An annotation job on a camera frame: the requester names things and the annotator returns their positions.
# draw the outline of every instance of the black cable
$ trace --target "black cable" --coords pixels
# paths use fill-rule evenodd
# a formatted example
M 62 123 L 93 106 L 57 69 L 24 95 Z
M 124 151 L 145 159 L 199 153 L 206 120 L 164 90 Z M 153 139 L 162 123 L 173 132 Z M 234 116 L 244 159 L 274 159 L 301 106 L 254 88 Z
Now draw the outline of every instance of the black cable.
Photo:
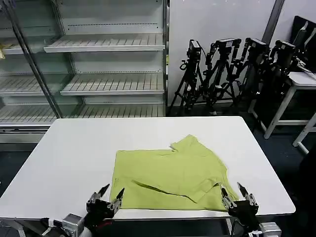
M 231 237 L 234 237 L 234 228 L 235 228 L 235 224 L 236 224 L 236 223 L 240 224 L 240 226 L 243 228 L 243 233 L 242 233 L 242 235 L 240 235 L 240 236 L 244 236 L 244 234 L 245 234 L 245 231 L 244 231 L 245 228 L 244 228 L 243 224 L 240 223 L 239 220 L 234 219 L 234 222 L 233 222 L 233 224 L 232 224 Z
M 305 65 L 303 63 L 301 63 L 301 61 L 297 65 L 301 66 L 300 69 L 303 70 L 304 72 L 306 72 L 306 73 L 313 73 L 312 71 L 306 69 Z
M 199 46 L 201 47 L 201 49 L 202 49 L 202 51 L 203 51 L 203 53 L 204 53 L 204 56 L 206 57 L 206 53 L 205 53 L 205 51 L 204 51 L 204 48 L 200 45 L 200 43 L 197 41 L 197 43 L 199 44 Z

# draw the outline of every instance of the camera tripod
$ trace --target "camera tripod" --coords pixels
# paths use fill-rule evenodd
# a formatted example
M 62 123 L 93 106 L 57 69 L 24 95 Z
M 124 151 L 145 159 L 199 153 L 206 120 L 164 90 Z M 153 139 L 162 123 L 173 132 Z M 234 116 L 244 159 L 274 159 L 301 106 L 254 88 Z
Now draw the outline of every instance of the camera tripod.
M 249 55 L 244 63 L 247 52 L 249 52 Z M 241 59 L 236 64 L 236 77 L 239 78 L 245 68 L 247 68 L 247 71 L 242 83 L 238 85 L 239 94 L 237 101 L 230 108 L 238 106 L 245 96 L 248 96 L 250 101 L 258 98 L 260 95 L 259 85 L 262 81 L 262 73 L 267 68 L 269 53 L 270 48 L 268 44 L 258 39 L 246 38 Z
M 238 77 L 233 75 L 233 70 L 235 65 L 238 63 L 236 59 L 238 49 L 241 43 L 241 39 L 222 39 L 218 40 L 211 45 L 210 52 L 206 56 L 206 65 L 207 70 L 203 72 L 205 75 L 205 80 L 201 83 L 199 87 L 199 93 L 203 96 L 203 99 L 206 101 L 206 108 L 213 110 L 213 105 L 218 101 L 222 100 L 225 93 L 229 94 L 233 102 L 236 102 L 236 96 L 234 92 L 233 82 L 236 81 Z M 234 47 L 232 60 L 229 64 L 229 55 L 232 52 Z M 216 61 L 214 68 L 212 67 L 212 58 L 218 49 L 220 58 Z M 222 73 L 226 69 L 227 78 L 225 83 L 220 85 Z M 209 85 L 210 79 L 215 74 L 214 82 Z
M 190 40 L 189 49 L 187 52 L 187 56 L 189 59 L 187 61 L 183 60 L 183 64 L 180 66 L 180 69 L 185 72 L 181 79 L 179 87 L 175 92 L 175 96 L 172 100 L 167 116 L 170 115 L 170 112 L 178 96 L 181 98 L 181 103 L 177 115 L 180 115 L 183 107 L 185 108 L 186 113 L 189 113 L 191 111 L 197 96 L 197 77 L 199 77 L 199 80 L 202 83 L 202 74 L 199 68 L 201 50 L 202 48 L 197 41 L 193 39 Z M 185 86 L 183 94 L 181 94 L 180 91 L 183 84 L 185 84 Z
M 290 43 L 276 41 L 276 45 L 270 54 L 270 69 L 267 70 L 265 76 L 265 87 L 269 88 L 272 97 L 282 99 L 287 90 L 287 81 L 291 67 L 296 67 L 298 59 L 296 56 L 296 47 Z

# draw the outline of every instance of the green t-shirt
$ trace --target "green t-shirt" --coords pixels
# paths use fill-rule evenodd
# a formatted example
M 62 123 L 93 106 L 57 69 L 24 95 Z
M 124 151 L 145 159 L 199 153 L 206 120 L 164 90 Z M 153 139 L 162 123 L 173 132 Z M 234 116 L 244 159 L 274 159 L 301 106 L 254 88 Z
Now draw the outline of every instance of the green t-shirt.
M 125 188 L 123 209 L 219 210 L 221 184 L 238 200 L 221 160 L 188 135 L 172 150 L 118 151 L 110 199 Z

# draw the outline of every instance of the white table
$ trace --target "white table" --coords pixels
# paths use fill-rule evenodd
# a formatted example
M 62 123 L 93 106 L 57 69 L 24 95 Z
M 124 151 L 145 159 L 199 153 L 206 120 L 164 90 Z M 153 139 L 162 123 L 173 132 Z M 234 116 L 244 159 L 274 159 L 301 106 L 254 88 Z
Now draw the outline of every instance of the white table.
M 307 136 L 307 134 L 309 134 L 310 132 L 316 132 L 316 127 L 314 127 L 315 125 L 316 125 L 316 113 L 311 118 L 311 120 L 308 122 L 308 124 L 304 127 L 304 129 L 300 133 L 300 135 L 298 135 L 298 137 L 293 142 L 293 146 L 294 147 L 298 146 L 300 149 L 302 149 L 302 151 L 305 154 L 307 154 L 309 152 L 309 150 L 302 144 L 302 141 Z
M 61 220 L 86 214 L 94 191 L 112 182 L 117 150 L 169 149 L 188 134 L 213 150 L 228 179 L 252 192 L 258 215 L 295 211 L 290 197 L 241 117 L 58 119 L 0 198 L 0 219 Z M 110 192 L 104 199 L 108 200 Z M 223 218 L 226 212 L 119 210 L 115 219 Z
M 316 76 L 313 73 L 291 72 L 289 76 L 292 80 L 291 87 L 285 95 L 274 118 L 272 119 L 268 128 L 266 128 L 263 123 L 261 123 L 261 126 L 265 131 L 265 139 L 268 139 L 271 136 L 277 125 L 306 125 L 309 122 L 308 120 L 280 120 L 297 90 L 316 90 Z M 249 112 L 253 113 L 253 115 L 257 118 L 258 116 L 253 110 L 254 106 L 255 101 L 253 101 L 250 105 Z

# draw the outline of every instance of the refrigerator shelf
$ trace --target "refrigerator shelf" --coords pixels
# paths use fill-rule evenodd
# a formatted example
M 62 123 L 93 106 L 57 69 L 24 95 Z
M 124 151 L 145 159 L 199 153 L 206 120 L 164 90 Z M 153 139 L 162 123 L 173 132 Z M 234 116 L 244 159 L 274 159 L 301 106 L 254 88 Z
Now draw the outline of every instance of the refrigerator shelf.
M 164 94 L 163 73 L 77 74 L 61 95 Z
M 7 105 L 0 109 L 0 123 L 50 125 L 56 116 L 49 105 Z
M 47 45 L 47 40 L 47 37 L 30 37 L 28 43 L 31 52 L 38 53 L 43 51 L 44 46 Z M 0 39 L 0 45 L 2 45 L 2 51 L 5 55 L 23 54 L 23 50 L 16 38 Z
M 148 118 L 163 117 L 164 105 L 83 105 L 70 118 Z
M 67 35 L 44 47 L 46 53 L 162 51 L 162 34 Z
M 65 74 L 44 75 L 47 86 L 52 93 L 63 87 Z M 12 75 L 0 77 L 0 96 L 43 96 L 38 81 L 34 75 Z

